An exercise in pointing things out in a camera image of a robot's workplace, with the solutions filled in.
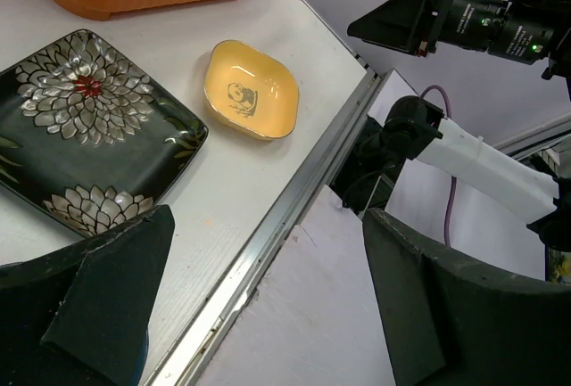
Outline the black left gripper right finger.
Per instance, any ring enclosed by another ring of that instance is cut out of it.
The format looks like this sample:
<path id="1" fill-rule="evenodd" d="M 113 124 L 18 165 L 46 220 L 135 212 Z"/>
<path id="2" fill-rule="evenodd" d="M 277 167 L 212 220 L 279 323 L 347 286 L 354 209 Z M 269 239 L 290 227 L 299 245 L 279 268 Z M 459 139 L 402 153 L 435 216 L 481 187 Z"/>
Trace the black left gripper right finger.
<path id="1" fill-rule="evenodd" d="M 568 287 L 484 263 L 380 209 L 363 235 L 397 384 L 569 384 Z"/>

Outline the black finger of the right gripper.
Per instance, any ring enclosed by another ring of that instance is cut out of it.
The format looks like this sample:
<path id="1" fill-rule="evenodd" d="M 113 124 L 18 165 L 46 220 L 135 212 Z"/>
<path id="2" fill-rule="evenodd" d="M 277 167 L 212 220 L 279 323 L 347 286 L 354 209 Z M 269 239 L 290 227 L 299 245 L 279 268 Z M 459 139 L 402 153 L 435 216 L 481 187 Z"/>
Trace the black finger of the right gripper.
<path id="1" fill-rule="evenodd" d="M 418 55 L 433 0 L 388 0 L 352 22 L 349 37 L 408 55 Z"/>

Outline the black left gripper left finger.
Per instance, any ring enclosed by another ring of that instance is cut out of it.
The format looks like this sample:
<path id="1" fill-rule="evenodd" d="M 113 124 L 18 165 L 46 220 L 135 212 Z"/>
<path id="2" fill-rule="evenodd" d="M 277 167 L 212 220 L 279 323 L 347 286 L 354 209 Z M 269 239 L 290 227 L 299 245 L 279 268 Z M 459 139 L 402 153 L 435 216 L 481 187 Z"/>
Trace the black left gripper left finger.
<path id="1" fill-rule="evenodd" d="M 1 268 L 3 385 L 136 385 L 170 253 L 167 205 Z"/>

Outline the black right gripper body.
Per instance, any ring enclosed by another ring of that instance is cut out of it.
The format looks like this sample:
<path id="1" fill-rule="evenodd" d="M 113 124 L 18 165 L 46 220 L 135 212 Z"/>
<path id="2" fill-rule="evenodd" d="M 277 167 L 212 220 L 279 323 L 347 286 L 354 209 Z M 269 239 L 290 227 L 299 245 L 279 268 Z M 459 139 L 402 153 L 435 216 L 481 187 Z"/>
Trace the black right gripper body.
<path id="1" fill-rule="evenodd" d="M 418 53 L 437 43 L 532 65 L 570 79 L 570 0 L 422 0 Z"/>

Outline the yellow panda dish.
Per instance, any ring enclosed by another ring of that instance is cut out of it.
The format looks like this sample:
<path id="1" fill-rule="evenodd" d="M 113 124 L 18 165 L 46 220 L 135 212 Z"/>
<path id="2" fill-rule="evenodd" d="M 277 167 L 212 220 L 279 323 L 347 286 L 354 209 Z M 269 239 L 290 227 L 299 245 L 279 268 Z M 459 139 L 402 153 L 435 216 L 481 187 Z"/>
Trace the yellow panda dish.
<path id="1" fill-rule="evenodd" d="M 297 81 L 281 62 L 246 43 L 225 40 L 215 45 L 204 94 L 218 121 L 253 138 L 273 141 L 294 131 Z"/>

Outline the black floral square plate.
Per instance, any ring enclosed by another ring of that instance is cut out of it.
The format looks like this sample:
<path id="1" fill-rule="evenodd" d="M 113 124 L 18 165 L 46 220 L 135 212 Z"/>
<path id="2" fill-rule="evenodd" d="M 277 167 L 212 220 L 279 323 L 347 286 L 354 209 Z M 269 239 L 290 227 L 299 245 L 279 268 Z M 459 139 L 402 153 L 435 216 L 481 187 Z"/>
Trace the black floral square plate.
<path id="1" fill-rule="evenodd" d="M 96 33 L 1 73 L 1 183 L 76 233 L 103 233 L 175 184 L 207 126 Z"/>

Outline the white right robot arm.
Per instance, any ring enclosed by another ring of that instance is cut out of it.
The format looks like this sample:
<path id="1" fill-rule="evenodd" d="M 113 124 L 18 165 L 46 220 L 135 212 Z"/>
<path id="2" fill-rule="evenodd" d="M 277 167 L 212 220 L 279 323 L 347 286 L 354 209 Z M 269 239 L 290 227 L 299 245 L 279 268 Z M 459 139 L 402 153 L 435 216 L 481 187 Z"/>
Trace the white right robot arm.
<path id="1" fill-rule="evenodd" d="M 570 75 L 570 0 L 389 0 L 347 33 L 416 56 L 438 43 Z M 570 182 L 472 136 L 423 96 L 394 103 L 359 148 L 382 168 L 419 160 L 519 217 L 548 248 L 570 249 Z M 393 378 L 399 385 L 567 385 L 570 290 L 491 266 L 380 209 L 364 246 Z"/>

